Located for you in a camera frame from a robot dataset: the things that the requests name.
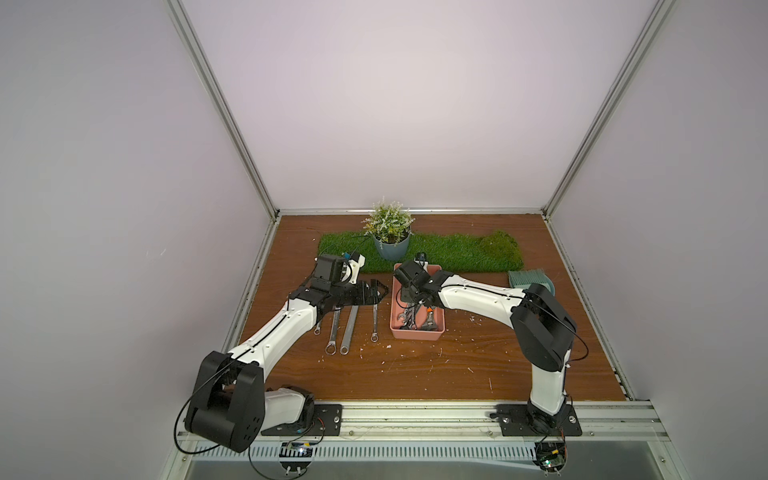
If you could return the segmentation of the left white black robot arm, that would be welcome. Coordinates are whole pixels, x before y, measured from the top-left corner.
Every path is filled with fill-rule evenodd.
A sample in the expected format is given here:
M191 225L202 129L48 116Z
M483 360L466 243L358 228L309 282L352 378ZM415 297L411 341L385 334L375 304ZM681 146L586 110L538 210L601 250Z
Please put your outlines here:
M314 427L314 395L298 387L267 390L265 381L295 342L330 312L376 305L376 282L360 280L365 257L320 255L308 278L255 334L202 361L188 400L185 429L235 452L264 430L304 434Z

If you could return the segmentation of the large silver combination wrench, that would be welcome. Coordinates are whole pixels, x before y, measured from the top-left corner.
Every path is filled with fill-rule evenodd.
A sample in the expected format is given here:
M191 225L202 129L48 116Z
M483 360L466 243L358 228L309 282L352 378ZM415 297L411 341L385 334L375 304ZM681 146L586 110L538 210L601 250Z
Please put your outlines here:
M339 349L339 352L341 355L349 354L358 313L359 313L359 307L357 305L354 305L350 308L349 317L347 319L347 323L346 323L346 327L345 327L345 331L342 339L342 344Z

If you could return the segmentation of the small silver wrench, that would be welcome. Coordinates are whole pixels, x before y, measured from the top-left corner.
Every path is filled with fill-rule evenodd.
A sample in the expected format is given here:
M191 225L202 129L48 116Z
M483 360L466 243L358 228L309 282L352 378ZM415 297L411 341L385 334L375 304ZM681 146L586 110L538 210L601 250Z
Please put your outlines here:
M377 343L379 341L379 333L378 333L378 305L374 304L372 306L372 332L371 332L371 341L373 343Z

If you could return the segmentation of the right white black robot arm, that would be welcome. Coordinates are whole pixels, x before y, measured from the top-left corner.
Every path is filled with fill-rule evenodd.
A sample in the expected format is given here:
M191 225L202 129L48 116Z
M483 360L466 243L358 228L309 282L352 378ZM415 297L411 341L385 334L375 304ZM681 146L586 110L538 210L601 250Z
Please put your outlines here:
M446 270L430 274L414 260L396 267L394 278L417 304L463 310L510 327L531 363L530 421L554 428L567 420L566 368L577 326L546 287L532 283L525 289L504 288Z

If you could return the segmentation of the medium silver wrench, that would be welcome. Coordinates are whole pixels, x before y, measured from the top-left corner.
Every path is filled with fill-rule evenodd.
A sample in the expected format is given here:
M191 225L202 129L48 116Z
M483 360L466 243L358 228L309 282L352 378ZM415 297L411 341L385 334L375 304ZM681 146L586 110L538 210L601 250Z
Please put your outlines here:
M324 352L327 355L335 355L337 352L337 337L338 337L338 329L341 319L341 308L337 308L333 311L333 318L329 333L329 340L328 343L324 349Z

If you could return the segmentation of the pink plastic storage box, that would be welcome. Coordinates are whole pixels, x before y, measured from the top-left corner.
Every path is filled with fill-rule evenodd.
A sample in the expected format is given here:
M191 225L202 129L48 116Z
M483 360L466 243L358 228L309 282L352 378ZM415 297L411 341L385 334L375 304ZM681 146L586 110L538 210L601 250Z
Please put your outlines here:
M389 328L396 339L437 341L446 331L445 310L424 303L406 303L401 298L401 285L393 279L392 304L389 315ZM425 321L427 309L434 309L436 331L421 331L419 327Z

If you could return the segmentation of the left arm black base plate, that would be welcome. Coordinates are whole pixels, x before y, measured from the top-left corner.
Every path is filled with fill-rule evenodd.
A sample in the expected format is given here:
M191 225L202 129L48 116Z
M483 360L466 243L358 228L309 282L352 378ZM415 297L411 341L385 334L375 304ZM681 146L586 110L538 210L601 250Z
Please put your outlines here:
M339 436L343 419L343 405L313 404L306 407L293 423L283 423L260 431L261 436Z

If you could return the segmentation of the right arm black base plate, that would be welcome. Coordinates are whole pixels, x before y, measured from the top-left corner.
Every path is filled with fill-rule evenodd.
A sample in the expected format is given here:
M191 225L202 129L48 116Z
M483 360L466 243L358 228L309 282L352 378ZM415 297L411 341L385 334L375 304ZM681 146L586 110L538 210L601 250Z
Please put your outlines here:
M531 403L498 404L489 413L489 418L499 425L505 437L583 435L575 409L569 403L564 403L554 415L549 415Z

